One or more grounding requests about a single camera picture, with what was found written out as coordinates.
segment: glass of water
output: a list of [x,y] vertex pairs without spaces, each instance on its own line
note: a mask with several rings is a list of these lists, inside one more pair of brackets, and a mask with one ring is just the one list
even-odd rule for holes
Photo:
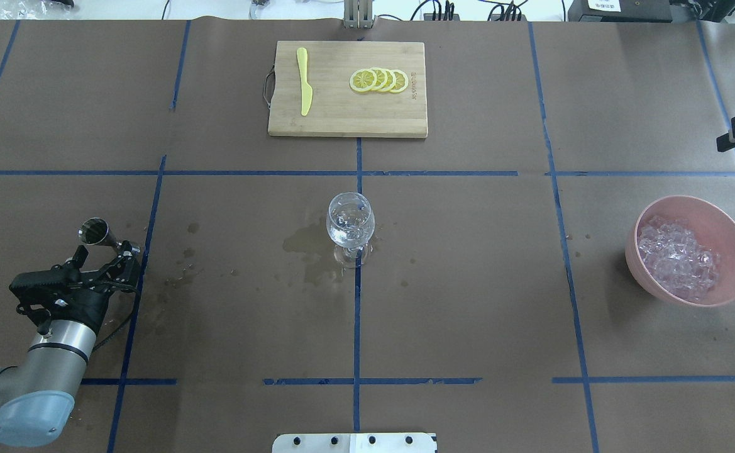
[[370,238],[375,232],[375,216],[367,198],[356,192],[336,195],[328,206],[325,223],[328,235],[336,243],[336,261],[349,269],[364,264],[373,250]]

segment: bowl rim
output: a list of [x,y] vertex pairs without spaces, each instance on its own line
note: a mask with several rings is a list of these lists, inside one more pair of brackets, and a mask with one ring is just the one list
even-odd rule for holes
[[632,244],[635,246],[635,253],[636,253],[636,256],[638,256],[638,265],[640,266],[640,269],[643,270],[646,273],[647,276],[649,276],[649,279],[650,280],[654,281],[655,284],[657,284],[658,288],[660,288],[660,292],[661,293],[669,296],[669,298],[671,298],[673,301],[678,302],[678,303],[681,303],[683,305],[686,305],[686,306],[695,306],[695,307],[702,307],[702,308],[713,308],[713,307],[718,307],[718,306],[724,306],[726,304],[729,304],[729,303],[735,301],[735,298],[733,298],[733,299],[731,299],[729,301],[722,301],[722,302],[719,302],[717,304],[698,304],[697,302],[687,301],[685,299],[678,298],[678,296],[675,296],[674,294],[672,294],[669,291],[667,291],[663,286],[661,286],[661,284],[658,283],[657,280],[655,280],[655,278],[652,276],[652,274],[649,273],[649,270],[646,269],[646,265],[644,264],[644,260],[641,258],[641,253],[638,252],[638,225],[641,223],[641,219],[644,218],[644,215],[646,214],[646,212],[652,206],[654,206],[657,203],[660,203],[661,201],[666,200],[667,198],[690,198],[690,199],[695,200],[695,201],[701,201],[702,203],[708,204],[709,206],[711,206],[715,210],[720,211],[724,216],[726,216],[727,220],[729,220],[730,223],[732,223],[733,226],[735,226],[735,220],[733,220],[733,218],[731,218],[729,215],[727,215],[727,213],[724,212],[724,210],[721,210],[720,207],[718,207],[716,204],[711,203],[711,201],[706,201],[706,200],[704,200],[702,198],[694,197],[692,195],[680,195],[680,194],[677,194],[677,195],[666,195],[666,197],[658,198],[657,200],[652,201],[652,203],[647,204],[647,207],[644,208],[643,210],[641,210],[641,214],[638,215],[638,218],[635,221],[635,226],[633,226],[634,234],[632,235]]

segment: cutting board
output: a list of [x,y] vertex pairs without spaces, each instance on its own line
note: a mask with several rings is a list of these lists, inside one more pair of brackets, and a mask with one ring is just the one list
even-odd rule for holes
[[[309,51],[307,78],[314,89],[301,115],[297,49]],[[409,86],[398,94],[355,92],[350,76],[378,66],[400,69]],[[426,57],[423,43],[372,41],[278,41],[269,135],[293,137],[402,137],[428,135]]]

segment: pink bowl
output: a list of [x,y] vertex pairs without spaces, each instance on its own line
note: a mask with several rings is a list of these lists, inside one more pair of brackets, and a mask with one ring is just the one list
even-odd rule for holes
[[[698,303],[678,298],[663,289],[647,272],[638,254],[638,230],[654,215],[668,219],[688,219],[688,228],[695,233],[698,243],[720,254],[720,280],[703,301]],[[629,232],[625,256],[629,272],[632,272],[638,284],[662,301],[698,307],[724,306],[735,301],[735,221],[706,200],[687,195],[671,195],[652,201],[638,216],[635,226]]]

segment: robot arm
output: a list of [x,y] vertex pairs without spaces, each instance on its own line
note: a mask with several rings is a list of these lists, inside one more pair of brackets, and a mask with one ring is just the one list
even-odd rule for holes
[[0,442],[39,447],[60,436],[74,409],[97,334],[115,291],[137,291],[140,248],[115,240],[108,224],[91,218],[79,230],[89,245],[113,247],[115,258],[96,271],[82,272],[88,249],[47,271],[17,275],[10,291],[17,313],[37,333],[19,367],[0,368]]

